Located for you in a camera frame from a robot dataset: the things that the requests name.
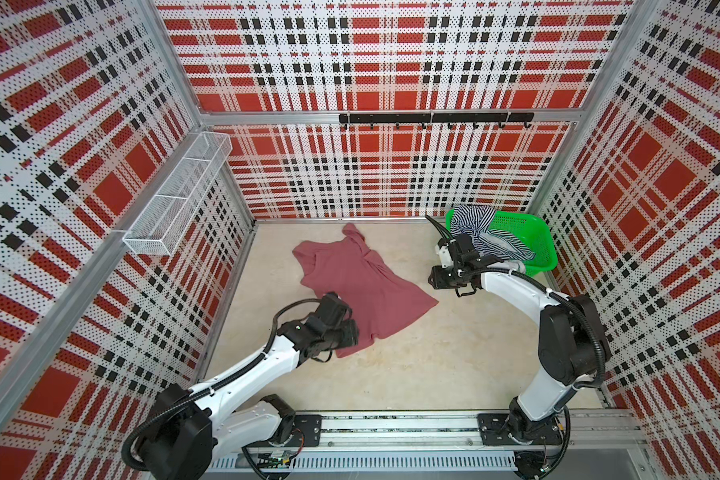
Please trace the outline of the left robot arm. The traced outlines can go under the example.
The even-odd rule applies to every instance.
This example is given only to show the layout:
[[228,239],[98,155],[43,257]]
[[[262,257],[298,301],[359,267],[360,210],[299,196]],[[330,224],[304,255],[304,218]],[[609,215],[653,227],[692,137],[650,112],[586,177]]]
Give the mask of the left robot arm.
[[315,310],[282,322],[301,306],[295,301],[275,313],[266,343],[219,375],[160,392],[146,420],[121,446],[122,462],[155,479],[199,479],[211,464],[250,445],[288,441],[294,410],[276,395],[243,405],[274,380],[322,353],[353,347],[359,330],[351,307],[336,293],[311,299]]

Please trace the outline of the maroon tank top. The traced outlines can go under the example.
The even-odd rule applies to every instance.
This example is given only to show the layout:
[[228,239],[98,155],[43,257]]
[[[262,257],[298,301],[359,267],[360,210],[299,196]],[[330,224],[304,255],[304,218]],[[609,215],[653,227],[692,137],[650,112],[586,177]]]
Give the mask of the maroon tank top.
[[396,275],[353,224],[331,243],[303,241],[293,255],[303,270],[301,284],[318,296],[334,292],[353,310],[358,344],[337,351],[348,357],[411,326],[438,301]]

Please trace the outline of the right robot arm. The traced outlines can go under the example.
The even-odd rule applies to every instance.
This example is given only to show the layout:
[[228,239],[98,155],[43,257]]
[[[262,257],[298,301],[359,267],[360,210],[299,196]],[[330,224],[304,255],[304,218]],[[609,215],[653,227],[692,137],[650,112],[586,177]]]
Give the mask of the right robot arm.
[[550,289],[494,256],[482,256],[467,234],[453,235],[438,228],[440,263],[428,278],[436,290],[462,288],[473,295],[482,290],[513,304],[538,327],[537,374],[513,398],[502,432],[520,445],[541,437],[556,416],[582,389],[596,389],[604,381],[612,353],[594,302],[587,295],[569,296]]

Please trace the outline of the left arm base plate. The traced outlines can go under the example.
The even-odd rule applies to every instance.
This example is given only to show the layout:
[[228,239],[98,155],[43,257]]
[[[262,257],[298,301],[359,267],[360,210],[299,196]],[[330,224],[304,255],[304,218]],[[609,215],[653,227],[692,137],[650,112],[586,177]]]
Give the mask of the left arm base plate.
[[316,447],[320,443],[322,420],[319,414],[297,413],[282,420],[270,438],[248,447]]

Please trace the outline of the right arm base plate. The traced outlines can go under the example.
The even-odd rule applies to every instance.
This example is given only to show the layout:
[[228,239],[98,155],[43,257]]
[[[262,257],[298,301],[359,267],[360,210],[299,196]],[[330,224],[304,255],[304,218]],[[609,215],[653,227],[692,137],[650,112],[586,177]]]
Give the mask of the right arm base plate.
[[552,416],[527,421],[521,413],[482,413],[478,430],[485,446],[561,446],[563,433]]

